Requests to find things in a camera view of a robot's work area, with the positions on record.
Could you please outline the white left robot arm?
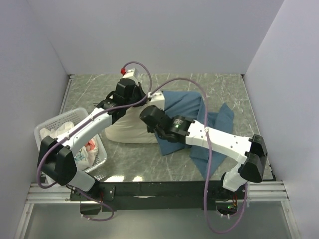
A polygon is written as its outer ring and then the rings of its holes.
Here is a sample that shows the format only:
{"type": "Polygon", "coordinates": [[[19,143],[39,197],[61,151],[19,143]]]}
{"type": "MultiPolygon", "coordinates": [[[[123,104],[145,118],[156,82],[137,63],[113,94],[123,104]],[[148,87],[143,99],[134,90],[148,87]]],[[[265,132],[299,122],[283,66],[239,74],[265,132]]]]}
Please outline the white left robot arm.
{"type": "Polygon", "coordinates": [[[99,196],[97,180],[77,168],[74,157],[79,150],[102,130],[122,118],[128,108],[145,103],[147,95],[135,76],[124,75],[114,91],[99,102],[90,115],[61,136],[46,136],[40,143],[36,180],[40,188],[41,173],[61,186],[70,185],[82,190],[88,200],[99,196]]]}

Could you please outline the cream bear print pillow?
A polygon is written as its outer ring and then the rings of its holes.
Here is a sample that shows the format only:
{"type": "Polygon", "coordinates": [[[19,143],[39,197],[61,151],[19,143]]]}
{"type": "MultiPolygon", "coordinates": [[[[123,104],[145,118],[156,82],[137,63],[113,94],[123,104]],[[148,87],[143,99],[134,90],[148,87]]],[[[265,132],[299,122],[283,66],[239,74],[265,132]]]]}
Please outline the cream bear print pillow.
{"type": "MultiPolygon", "coordinates": [[[[105,129],[107,139],[120,143],[157,144],[155,134],[148,132],[140,119],[140,113],[148,107],[147,99],[133,107],[109,111],[114,122],[105,129]]],[[[113,107],[116,106],[107,104],[107,97],[102,101],[103,109],[113,107]]]]}

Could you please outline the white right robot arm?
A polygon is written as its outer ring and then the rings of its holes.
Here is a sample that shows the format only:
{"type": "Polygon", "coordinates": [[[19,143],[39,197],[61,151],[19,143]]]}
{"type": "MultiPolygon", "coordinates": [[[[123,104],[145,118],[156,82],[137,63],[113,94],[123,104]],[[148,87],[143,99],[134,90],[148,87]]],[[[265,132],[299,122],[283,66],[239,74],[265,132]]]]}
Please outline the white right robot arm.
{"type": "Polygon", "coordinates": [[[267,161],[267,148],[260,135],[244,137],[232,135],[183,116],[170,118],[158,107],[151,105],[140,113],[140,119],[148,130],[169,142],[179,142],[191,146],[211,149],[237,161],[226,172],[219,186],[219,194],[231,198],[245,183],[261,183],[267,161]]]}

